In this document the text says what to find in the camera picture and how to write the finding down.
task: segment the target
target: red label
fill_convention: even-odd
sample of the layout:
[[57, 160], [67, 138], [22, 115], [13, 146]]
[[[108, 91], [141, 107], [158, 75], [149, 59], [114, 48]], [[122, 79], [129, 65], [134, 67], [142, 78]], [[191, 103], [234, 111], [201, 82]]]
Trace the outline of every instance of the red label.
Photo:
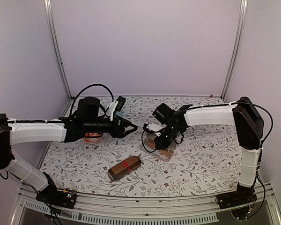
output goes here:
[[123, 161], [123, 164], [126, 166], [126, 168], [131, 172], [131, 169], [130, 169], [130, 167], [128, 166], [128, 164], [125, 162], [125, 161]]

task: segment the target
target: floral tablecloth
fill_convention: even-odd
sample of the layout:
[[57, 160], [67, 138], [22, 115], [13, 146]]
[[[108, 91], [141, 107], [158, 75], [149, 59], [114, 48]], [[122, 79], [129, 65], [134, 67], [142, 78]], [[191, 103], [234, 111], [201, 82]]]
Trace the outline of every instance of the floral tablecloth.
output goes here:
[[[107, 105], [110, 97], [100, 97]], [[144, 123], [158, 123], [152, 116], [161, 103], [177, 109], [186, 104], [219, 104], [220, 98], [126, 97], [123, 117], [139, 129], [123, 139], [104, 134], [98, 144], [83, 140], [52, 143], [41, 171], [48, 173], [59, 188], [82, 193], [128, 196], [173, 197], [211, 194], [236, 189], [241, 169], [241, 152], [234, 127], [205, 125], [189, 128], [170, 162], [140, 150]], [[107, 171], [129, 156], [142, 165], [120, 181], [112, 182]]]

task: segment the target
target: red object in container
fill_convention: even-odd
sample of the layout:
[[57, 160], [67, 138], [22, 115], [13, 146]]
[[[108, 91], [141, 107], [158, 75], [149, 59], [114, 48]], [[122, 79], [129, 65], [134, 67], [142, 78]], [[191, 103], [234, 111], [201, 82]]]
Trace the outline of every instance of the red object in container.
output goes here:
[[102, 136], [103, 134], [86, 133], [85, 138], [83, 138], [83, 140], [88, 144], [97, 144], [102, 140]]

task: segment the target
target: brown wrapper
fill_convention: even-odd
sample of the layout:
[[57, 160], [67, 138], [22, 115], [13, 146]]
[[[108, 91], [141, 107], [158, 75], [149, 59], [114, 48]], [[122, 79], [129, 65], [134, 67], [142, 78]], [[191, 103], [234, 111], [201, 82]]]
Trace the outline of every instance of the brown wrapper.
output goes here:
[[[155, 143], [154, 140], [152, 139], [147, 139], [147, 146], [150, 147], [151, 149], [155, 150]], [[173, 155], [173, 151], [172, 150], [159, 150], [159, 154], [161, 154], [162, 156], [166, 157], [166, 158], [171, 158]]]
[[131, 156], [110, 168], [108, 176], [112, 181], [117, 181], [140, 166], [140, 159], [137, 156]]

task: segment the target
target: black cable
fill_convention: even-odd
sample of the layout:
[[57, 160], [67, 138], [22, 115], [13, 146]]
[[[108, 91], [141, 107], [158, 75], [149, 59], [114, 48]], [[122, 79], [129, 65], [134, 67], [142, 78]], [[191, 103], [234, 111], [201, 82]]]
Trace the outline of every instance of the black cable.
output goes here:
[[250, 215], [248, 216], [248, 218], [251, 218], [251, 217], [255, 216], [255, 215], [259, 212], [259, 210], [262, 208], [262, 206], [263, 206], [263, 204], [264, 204], [264, 202], [265, 202], [265, 200], [266, 200], [266, 187], [265, 187], [264, 184], [262, 183], [262, 181], [261, 181], [261, 179], [260, 179], [258, 173], [257, 173], [257, 179], [258, 179], [258, 181], [260, 182], [260, 184], [261, 184], [262, 187], [263, 187], [263, 200], [262, 200], [262, 203], [261, 203], [260, 207], [254, 212], [254, 214], [250, 214]]
[[156, 151], [156, 149], [154, 149], [153, 151], [149, 151], [146, 147], [145, 147], [145, 143], [144, 143], [144, 140], [143, 140], [143, 137], [144, 137], [144, 133], [145, 133], [145, 130], [141, 133], [141, 143], [142, 143], [142, 146], [144, 147], [144, 149], [149, 152], [149, 153], [153, 153]]
[[11, 120], [8, 123], [63, 123], [61, 120]]
[[183, 139], [184, 139], [184, 134], [182, 133], [182, 132], [180, 132], [180, 134], [181, 134], [181, 139], [180, 139], [180, 142], [177, 142], [175, 139], [174, 139], [174, 142], [175, 142], [175, 144], [177, 144], [177, 145], [179, 145], [179, 144], [181, 144], [182, 142], [183, 142]]
[[180, 114], [182, 114], [182, 113], [184, 113], [184, 112], [186, 112], [186, 111], [189, 111], [189, 110], [200, 109], [200, 108], [208, 108], [208, 107], [215, 107], [215, 106], [236, 105], [236, 104], [252, 105], [252, 106], [254, 106], [254, 107], [257, 107], [257, 108], [262, 109], [263, 111], [265, 111], [265, 112], [269, 115], [269, 117], [270, 117], [270, 119], [271, 119], [271, 127], [270, 127], [270, 129], [269, 129], [267, 135], [265, 136], [265, 138], [261, 141], [260, 147], [262, 147], [263, 142], [267, 139], [267, 137], [268, 137], [268, 136], [270, 135], [270, 133], [272, 132], [272, 129], [273, 129], [273, 126], [274, 126], [274, 120], [273, 120], [272, 115], [270, 114], [270, 112], [269, 112], [267, 109], [265, 109], [265, 108], [263, 108], [262, 106], [259, 106], [259, 105], [257, 105], [257, 104], [248, 103], [248, 102], [239, 102], [239, 101], [236, 101], [236, 102], [233, 102], [233, 103], [225, 103], [225, 104], [218, 104], [218, 105], [200, 105], [200, 106], [196, 106], [196, 107], [192, 107], [192, 108], [188, 108], [188, 109], [184, 109], [184, 110], [179, 111], [177, 114], [175, 114], [175, 115], [170, 119], [169, 123], [170, 123], [175, 117], [177, 117], [178, 115], [180, 115]]
[[[6, 172], [7, 173], [7, 176], [6, 177], [3, 177], [2, 174], [0, 173], [0, 177], [7, 180], [8, 179], [8, 171]], [[58, 222], [59, 222], [59, 225], [62, 225], [62, 222], [61, 220], [59, 219], [59, 217], [56, 215], [56, 213], [53, 211], [54, 207], [52, 207], [51, 205], [49, 205], [42, 197], [41, 195], [39, 194], [39, 192], [32, 186], [32, 189], [36, 192], [36, 194], [42, 199], [42, 201], [46, 204], [46, 206], [50, 209], [50, 214], [51, 214], [51, 217], [54, 218], [53, 214], [55, 215], [55, 218], [52, 219], [52, 222], [55, 224], [55, 225], [58, 225], [54, 220], [57, 219]]]
[[7, 179], [8, 179], [8, 171], [6, 171], [6, 177], [3, 177], [2, 174], [1, 174], [1, 172], [0, 172], [0, 177], [1, 177], [2, 179], [4, 179], [4, 180], [7, 180]]
[[71, 109], [70, 109], [69, 117], [72, 116], [72, 111], [73, 111], [73, 108], [74, 108], [74, 105], [75, 105], [75, 102], [76, 102], [77, 98], [78, 98], [86, 89], [91, 88], [91, 87], [94, 87], [94, 86], [100, 86], [100, 87], [103, 87], [103, 88], [105, 88], [106, 90], [108, 90], [108, 92], [109, 92], [110, 95], [111, 95], [112, 101], [114, 101], [114, 97], [113, 97], [113, 94], [112, 94], [111, 90], [110, 90], [108, 87], [106, 87], [104, 84], [101, 84], [101, 83], [94, 83], [94, 84], [91, 84], [91, 85], [85, 87], [84, 89], [82, 89], [82, 90], [78, 93], [78, 95], [76, 95], [76, 97], [75, 97], [74, 100], [73, 100]]
[[[41, 195], [39, 194], [39, 192], [31, 185], [32, 189], [36, 192], [36, 194], [42, 199], [42, 202], [46, 204], [46, 206], [50, 209], [50, 214], [51, 214], [51, 217], [53, 217], [53, 214], [55, 216], [54, 219], [57, 219], [57, 221], [59, 222], [59, 225], [62, 225], [62, 222], [61, 220], [59, 219], [59, 217], [56, 215], [56, 212], [53, 211], [54, 207], [52, 207], [52, 205], [49, 205], [42, 197]], [[55, 224], [55, 225], [58, 225], [54, 219], [52, 220], [52, 222]]]

